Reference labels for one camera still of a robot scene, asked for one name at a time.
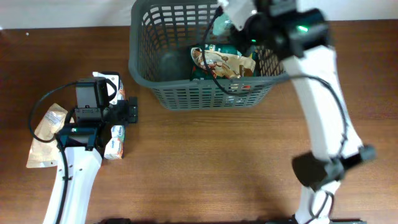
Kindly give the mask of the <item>beige brown snack pouch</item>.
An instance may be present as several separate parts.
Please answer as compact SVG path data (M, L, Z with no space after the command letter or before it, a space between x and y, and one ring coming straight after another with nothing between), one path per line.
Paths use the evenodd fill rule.
M236 79L252 77L256 67L256 62L252 58L222 53L216 50L205 50L205 56L203 57L202 49L193 47L190 55L193 63L204 70L206 76L208 76L206 68L209 68L211 75L215 78Z

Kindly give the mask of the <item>green Nescafe coffee bag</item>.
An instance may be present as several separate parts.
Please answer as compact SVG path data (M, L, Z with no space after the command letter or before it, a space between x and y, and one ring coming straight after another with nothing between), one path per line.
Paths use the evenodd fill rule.
M216 51L219 51L222 53L236 54L236 55L243 56L239 51L236 50L236 48L233 45L229 45L229 44L205 44L205 50L216 50ZM208 73L208 76L206 76L204 70L202 70L201 68L198 68L193 63L191 80L212 80L211 76L212 75L210 75L209 73Z

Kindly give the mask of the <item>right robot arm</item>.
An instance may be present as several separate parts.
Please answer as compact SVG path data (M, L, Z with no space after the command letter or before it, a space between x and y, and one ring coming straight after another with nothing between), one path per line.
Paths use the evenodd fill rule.
M345 174L373 161L376 150L362 142L345 104L330 26L317 8L295 1L220 1L240 37L240 46L271 49L295 88L311 141L292 167L301 183L294 223L330 223L336 191Z

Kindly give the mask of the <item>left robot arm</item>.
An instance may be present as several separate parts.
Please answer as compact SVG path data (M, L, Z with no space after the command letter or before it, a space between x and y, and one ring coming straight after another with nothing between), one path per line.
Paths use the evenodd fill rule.
M119 100L104 110L99 120L78 120L81 112L67 113L64 125L55 134L59 149L57 174L44 223L84 223L91 190L105 159L124 157L126 127L138 122L137 98Z

